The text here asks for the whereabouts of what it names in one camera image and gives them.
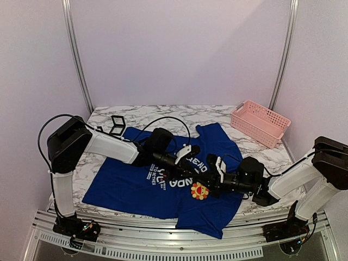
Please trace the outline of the orange yellow flower brooch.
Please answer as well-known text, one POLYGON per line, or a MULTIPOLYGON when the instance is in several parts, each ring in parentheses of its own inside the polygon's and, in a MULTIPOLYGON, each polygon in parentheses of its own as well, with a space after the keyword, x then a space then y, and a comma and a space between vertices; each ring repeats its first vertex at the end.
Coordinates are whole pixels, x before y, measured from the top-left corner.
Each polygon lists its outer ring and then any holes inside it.
POLYGON ((209 192, 209 189, 199 182, 196 182, 191 186, 191 196, 196 200, 203 201, 207 199, 209 192))

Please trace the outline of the blue printed t-shirt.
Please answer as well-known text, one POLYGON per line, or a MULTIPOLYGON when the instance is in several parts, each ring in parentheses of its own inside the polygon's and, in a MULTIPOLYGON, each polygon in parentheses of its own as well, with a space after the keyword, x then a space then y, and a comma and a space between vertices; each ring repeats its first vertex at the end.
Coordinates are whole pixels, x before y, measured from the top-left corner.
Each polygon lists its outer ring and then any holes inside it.
MULTIPOLYGON (((198 137, 191 145, 198 145, 201 153, 189 158, 195 169, 207 172, 208 153, 226 157, 227 171, 237 170, 242 155, 237 144, 225 133, 219 123, 197 125, 198 137)), ((191 196, 192 178, 166 182, 163 168, 154 164, 135 167, 106 158, 96 174, 82 202, 124 213, 146 215, 159 219, 177 218, 176 228, 192 229, 210 237, 222 239, 222 230, 237 213, 242 194, 223 192, 219 198, 199 201, 191 196)))

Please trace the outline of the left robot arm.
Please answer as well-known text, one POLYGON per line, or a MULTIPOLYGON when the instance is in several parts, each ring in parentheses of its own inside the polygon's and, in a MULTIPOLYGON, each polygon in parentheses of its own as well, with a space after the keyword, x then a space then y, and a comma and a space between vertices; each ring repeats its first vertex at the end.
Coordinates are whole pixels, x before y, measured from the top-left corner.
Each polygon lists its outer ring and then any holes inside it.
POLYGON ((69 236, 81 230, 79 221, 74 219, 72 176, 82 154, 94 153, 136 167, 156 164, 164 168, 169 180, 192 177, 196 171, 187 160, 200 153, 199 146, 183 145, 173 155, 167 151, 173 140, 172 133, 163 128, 154 129, 144 141, 127 140, 91 127, 79 116, 71 116, 47 139, 52 194, 60 228, 69 236))

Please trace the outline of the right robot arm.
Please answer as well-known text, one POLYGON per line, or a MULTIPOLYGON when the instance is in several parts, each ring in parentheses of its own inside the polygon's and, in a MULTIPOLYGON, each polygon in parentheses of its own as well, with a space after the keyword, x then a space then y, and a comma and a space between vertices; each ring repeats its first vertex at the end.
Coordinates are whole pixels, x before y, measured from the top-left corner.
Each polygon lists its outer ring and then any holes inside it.
POLYGON ((294 189, 316 179, 306 196, 291 206, 288 220, 281 226, 285 237, 293 237, 334 195, 347 190, 347 145, 324 136, 316 138, 313 148, 280 175, 267 178, 263 176, 264 164, 252 157, 238 161, 237 170, 232 173, 227 171, 221 157, 210 154, 207 162, 206 187, 212 195, 248 194, 263 207, 277 203, 294 189))

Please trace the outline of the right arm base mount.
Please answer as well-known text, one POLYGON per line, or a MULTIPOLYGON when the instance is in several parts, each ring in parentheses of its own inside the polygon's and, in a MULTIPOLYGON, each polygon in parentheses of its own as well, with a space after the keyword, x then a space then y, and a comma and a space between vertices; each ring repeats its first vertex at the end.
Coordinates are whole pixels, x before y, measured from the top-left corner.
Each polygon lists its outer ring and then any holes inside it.
POLYGON ((307 234, 309 232, 309 226, 307 221, 294 218, 264 225, 262 230, 266 242, 269 243, 307 234))

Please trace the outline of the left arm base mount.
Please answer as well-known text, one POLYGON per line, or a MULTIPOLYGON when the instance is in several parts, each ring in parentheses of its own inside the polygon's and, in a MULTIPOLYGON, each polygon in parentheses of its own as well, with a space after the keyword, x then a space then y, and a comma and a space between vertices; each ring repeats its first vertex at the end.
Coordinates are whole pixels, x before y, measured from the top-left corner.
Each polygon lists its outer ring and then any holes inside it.
POLYGON ((94 220, 83 221, 75 216, 58 217, 53 226, 53 232, 69 236, 72 239, 81 239, 96 242, 101 226, 94 220))

